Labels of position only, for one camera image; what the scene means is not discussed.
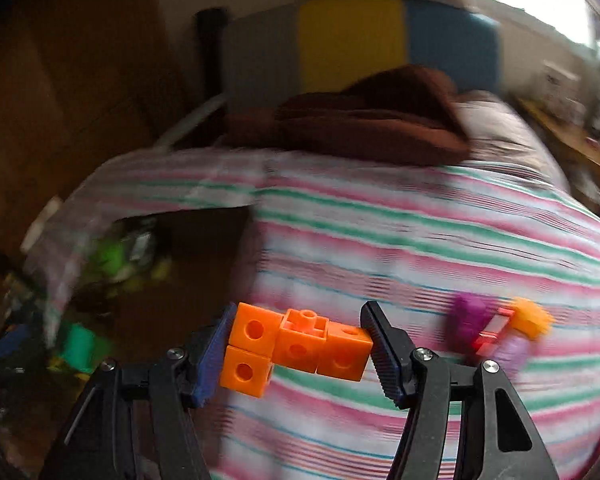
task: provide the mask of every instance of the silver screw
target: silver screw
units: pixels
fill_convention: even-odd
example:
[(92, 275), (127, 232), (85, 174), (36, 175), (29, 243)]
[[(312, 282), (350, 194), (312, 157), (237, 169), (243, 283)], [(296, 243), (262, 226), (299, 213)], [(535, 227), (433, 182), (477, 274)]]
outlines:
[(172, 361), (177, 361), (178, 359), (182, 359), (184, 357), (184, 350), (182, 348), (169, 348), (167, 350), (167, 357)]
[(482, 363), (482, 368), (488, 371), (490, 374), (496, 373), (500, 370), (500, 365), (496, 361), (492, 361), (491, 359), (487, 359)]
[(430, 361), (433, 357), (433, 352), (428, 348), (416, 348), (416, 357), (421, 361)]
[(104, 359), (103, 362), (100, 363), (100, 370), (103, 372), (110, 372), (116, 367), (116, 362), (113, 359)]

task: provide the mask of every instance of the brown blanket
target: brown blanket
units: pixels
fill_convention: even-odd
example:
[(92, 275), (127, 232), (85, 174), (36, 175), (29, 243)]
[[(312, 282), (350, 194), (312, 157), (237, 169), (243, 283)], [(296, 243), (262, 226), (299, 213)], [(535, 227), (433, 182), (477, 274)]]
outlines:
[(470, 146), (455, 95), (442, 72), (405, 65), (339, 94), (302, 94), (276, 110), (230, 114), (222, 143), (400, 165), (459, 164)]

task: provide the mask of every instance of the orange toy block structure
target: orange toy block structure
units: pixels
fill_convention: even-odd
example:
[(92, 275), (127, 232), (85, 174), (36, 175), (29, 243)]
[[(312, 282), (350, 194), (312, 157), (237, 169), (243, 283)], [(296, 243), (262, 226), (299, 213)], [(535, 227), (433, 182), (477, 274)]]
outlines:
[(551, 314), (531, 300), (514, 298), (509, 307), (513, 309), (514, 313), (507, 328), (522, 332), (531, 341), (547, 334), (554, 322)]
[(271, 358), (282, 314), (247, 303), (238, 304), (229, 345)]
[(330, 320), (316, 371), (320, 375), (359, 381), (373, 345), (364, 329)]
[(329, 320), (313, 310), (286, 311), (271, 360), (313, 374), (327, 341)]
[(271, 359), (228, 346), (220, 374), (220, 386), (261, 397), (271, 378)]

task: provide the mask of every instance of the headboard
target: headboard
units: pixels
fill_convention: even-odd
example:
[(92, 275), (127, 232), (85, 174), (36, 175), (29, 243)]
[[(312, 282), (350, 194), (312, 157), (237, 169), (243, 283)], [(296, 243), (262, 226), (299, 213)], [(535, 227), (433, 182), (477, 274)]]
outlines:
[(274, 107), (302, 92), (339, 91), (415, 63), (463, 92), (498, 93), (498, 23), (425, 0), (311, 0), (230, 23), (222, 78), (231, 111)]

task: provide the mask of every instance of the striped blanket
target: striped blanket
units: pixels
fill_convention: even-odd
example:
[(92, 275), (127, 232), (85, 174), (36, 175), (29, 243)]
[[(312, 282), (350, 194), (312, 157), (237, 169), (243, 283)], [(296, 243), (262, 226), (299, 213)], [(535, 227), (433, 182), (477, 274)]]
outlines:
[[(522, 296), (555, 317), (516, 388), (563, 479), (600, 437), (600, 220), (511, 164), (395, 168), (270, 151), (135, 152), (92, 174), (56, 214), (27, 265), (46, 276), (53, 341), (90, 242), (116, 219), (251, 204), (264, 234), (254, 297), (356, 324), (377, 300), (418, 346), (445, 356), (457, 291)], [(452, 405), (440, 478), (451, 478)], [(349, 383), (278, 367), (263, 399), (218, 411), (217, 478), (386, 477), (406, 414), (371, 362)]]

